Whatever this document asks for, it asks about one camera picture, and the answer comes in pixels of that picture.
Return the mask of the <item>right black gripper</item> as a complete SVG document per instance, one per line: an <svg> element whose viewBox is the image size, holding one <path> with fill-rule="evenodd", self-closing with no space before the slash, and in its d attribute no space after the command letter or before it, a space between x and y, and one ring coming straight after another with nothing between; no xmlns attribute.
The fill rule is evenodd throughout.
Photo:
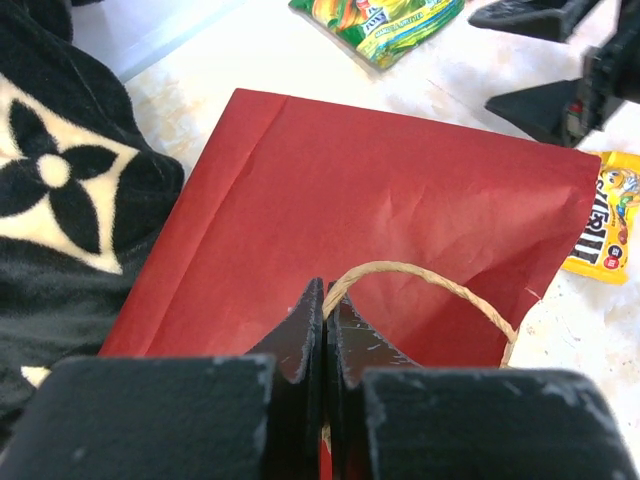
<svg viewBox="0 0 640 480"><path fill-rule="evenodd" d="M502 0L471 26L565 43L597 0ZM601 131L623 102L639 101L639 3L622 1L614 34L584 55L582 76L491 97L485 108L534 140L574 148Z"/></svg>

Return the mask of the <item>red brown paper bag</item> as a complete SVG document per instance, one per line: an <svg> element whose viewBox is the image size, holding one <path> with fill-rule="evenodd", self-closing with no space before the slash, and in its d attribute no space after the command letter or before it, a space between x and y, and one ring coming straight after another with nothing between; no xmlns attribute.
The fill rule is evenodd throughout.
<svg viewBox="0 0 640 480"><path fill-rule="evenodd" d="M324 288L320 475L331 477L326 321L349 298L388 340L436 329L447 295L508 338L582 233L599 159L479 130L239 90L103 354L241 356Z"/></svg>

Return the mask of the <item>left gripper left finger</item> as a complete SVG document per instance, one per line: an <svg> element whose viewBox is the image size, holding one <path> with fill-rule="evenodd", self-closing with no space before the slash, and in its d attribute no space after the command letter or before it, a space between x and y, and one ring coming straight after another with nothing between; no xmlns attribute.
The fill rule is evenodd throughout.
<svg viewBox="0 0 640 480"><path fill-rule="evenodd" d="M316 479L324 288L248 353L77 357L41 384L5 479Z"/></svg>

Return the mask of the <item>black floral pillow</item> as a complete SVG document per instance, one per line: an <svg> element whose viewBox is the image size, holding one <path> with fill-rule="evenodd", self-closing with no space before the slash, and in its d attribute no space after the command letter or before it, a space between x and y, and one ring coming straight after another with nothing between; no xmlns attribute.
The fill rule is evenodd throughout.
<svg viewBox="0 0 640 480"><path fill-rule="evenodd" d="M69 1L1 5L1 437L30 368L96 354L184 184L73 45Z"/></svg>

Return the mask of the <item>yellow m&m's packet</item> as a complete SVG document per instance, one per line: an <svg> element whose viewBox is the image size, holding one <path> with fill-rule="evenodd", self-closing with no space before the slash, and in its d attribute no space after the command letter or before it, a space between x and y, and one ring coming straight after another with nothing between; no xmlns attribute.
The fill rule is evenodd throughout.
<svg viewBox="0 0 640 480"><path fill-rule="evenodd" d="M639 157L599 154L601 168L586 226L562 269L611 285L628 281L630 236L639 217Z"/></svg>

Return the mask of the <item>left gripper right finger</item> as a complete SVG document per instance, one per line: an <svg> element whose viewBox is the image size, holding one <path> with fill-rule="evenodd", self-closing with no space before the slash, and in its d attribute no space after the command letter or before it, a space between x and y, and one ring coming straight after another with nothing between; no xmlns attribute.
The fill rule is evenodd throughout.
<svg viewBox="0 0 640 480"><path fill-rule="evenodd" d="M583 375L470 359L499 330L447 295L436 329L390 341L349 298L326 321L334 479L635 479L603 395Z"/></svg>

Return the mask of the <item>green yellow snack packet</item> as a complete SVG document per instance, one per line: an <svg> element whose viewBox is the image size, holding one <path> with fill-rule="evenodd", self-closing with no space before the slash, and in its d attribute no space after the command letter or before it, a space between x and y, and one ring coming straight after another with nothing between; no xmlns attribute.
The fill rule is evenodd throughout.
<svg viewBox="0 0 640 480"><path fill-rule="evenodd" d="M463 0L300 0L289 7L312 19L380 69L394 65L453 21Z"/></svg>

